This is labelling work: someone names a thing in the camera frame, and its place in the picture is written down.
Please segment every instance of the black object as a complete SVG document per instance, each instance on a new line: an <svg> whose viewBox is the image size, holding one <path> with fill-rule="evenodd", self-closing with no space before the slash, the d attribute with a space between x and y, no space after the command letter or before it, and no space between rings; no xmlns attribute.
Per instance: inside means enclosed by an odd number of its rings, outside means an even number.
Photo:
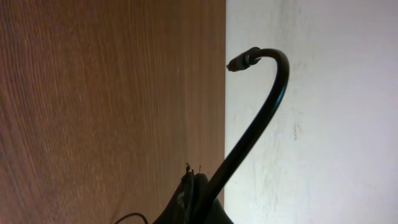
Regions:
<svg viewBox="0 0 398 224"><path fill-rule="evenodd" d="M139 216L139 217L141 217L142 220L144 221L144 223L145 223L145 224L148 224L147 218L145 218L145 216L144 216L143 214L138 213L138 212L134 212L134 213L130 213L130 214L128 214L128 215L125 215L125 216L121 217L118 221L116 221L116 223L114 223L114 224L119 224L119 223L121 223L123 220L125 220L125 219L127 219L127 218L129 218L129 217L133 217L133 216Z"/></svg>
<svg viewBox="0 0 398 224"><path fill-rule="evenodd" d="M229 71L237 72L257 64L262 57L272 57L276 60L277 73L271 92L257 116L210 181L205 174L194 175L193 170L189 171L190 166L187 164L187 170L181 178L180 185L166 209L154 223L233 223L225 214L217 195L259 139L280 105L289 80L289 61L280 50L253 47L232 59L226 66ZM132 215L126 215L118 222L129 216Z"/></svg>

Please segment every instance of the cable connector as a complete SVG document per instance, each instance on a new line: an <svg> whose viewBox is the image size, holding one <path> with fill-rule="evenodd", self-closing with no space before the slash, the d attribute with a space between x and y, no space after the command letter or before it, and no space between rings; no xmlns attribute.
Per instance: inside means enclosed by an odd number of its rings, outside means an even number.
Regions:
<svg viewBox="0 0 398 224"><path fill-rule="evenodd" d="M229 62L229 64L227 64L226 68L230 72L237 72L245 70L249 68L251 65L257 64L257 62L260 61L260 59L251 60L250 55L253 54L254 52L257 52L258 50L260 50L259 47L252 47L249 50L241 53L240 55L232 59Z"/></svg>

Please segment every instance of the wooden panel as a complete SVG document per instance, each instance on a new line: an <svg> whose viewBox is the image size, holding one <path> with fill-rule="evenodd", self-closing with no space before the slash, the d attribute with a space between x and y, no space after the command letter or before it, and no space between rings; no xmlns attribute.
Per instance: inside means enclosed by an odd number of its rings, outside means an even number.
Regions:
<svg viewBox="0 0 398 224"><path fill-rule="evenodd" d="M213 175L225 1L3 1L0 20L2 223L153 222L186 162Z"/></svg>

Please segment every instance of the thin black wire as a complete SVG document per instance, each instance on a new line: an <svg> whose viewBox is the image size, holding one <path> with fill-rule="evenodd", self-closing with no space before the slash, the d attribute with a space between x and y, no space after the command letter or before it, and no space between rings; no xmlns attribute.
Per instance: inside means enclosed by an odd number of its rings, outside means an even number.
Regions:
<svg viewBox="0 0 398 224"><path fill-rule="evenodd" d="M118 221L116 221L116 223L114 223L114 224L119 224L121 221L123 221L123 220L125 220L125 219L127 219L127 218L129 218L131 216L136 216L136 215L141 217L145 224L148 224L147 218L145 218L145 216L143 214L138 213L138 212L134 212L134 213L130 213L128 215L125 215L125 216L121 217Z"/></svg>
<svg viewBox="0 0 398 224"><path fill-rule="evenodd" d="M259 139L282 101L289 80L289 61L286 55L280 50L262 49L249 56L250 64L255 64L255 60L261 57L272 57L276 60L277 73L274 85L257 116L238 143L236 143L228 157L220 165L213 178L210 179L207 188L199 198L193 213L194 224L205 221L217 195Z"/></svg>

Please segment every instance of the black cable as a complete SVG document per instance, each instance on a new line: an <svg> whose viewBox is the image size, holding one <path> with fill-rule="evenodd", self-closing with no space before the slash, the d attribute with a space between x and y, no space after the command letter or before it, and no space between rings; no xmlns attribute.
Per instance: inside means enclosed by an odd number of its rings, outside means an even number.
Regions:
<svg viewBox="0 0 398 224"><path fill-rule="evenodd" d="M256 64L262 57L272 57L276 60L277 73L274 85L257 116L210 179L207 188L199 198L193 213L194 224L205 221L217 195L259 139L282 101L289 80L289 61L280 50L252 48L232 59L227 68L233 72L245 70Z"/></svg>
<svg viewBox="0 0 398 224"><path fill-rule="evenodd" d="M121 221L123 221L123 220L125 220L125 219L127 219L127 218L129 218L131 216L136 216L136 215L141 217L145 224L148 224L148 221L145 218L145 216L143 214L141 214L141 213L138 213L138 212L134 212L134 213L130 213L128 215L125 215L125 216L121 217L118 221L116 221L116 223L114 223L114 224L119 224Z"/></svg>

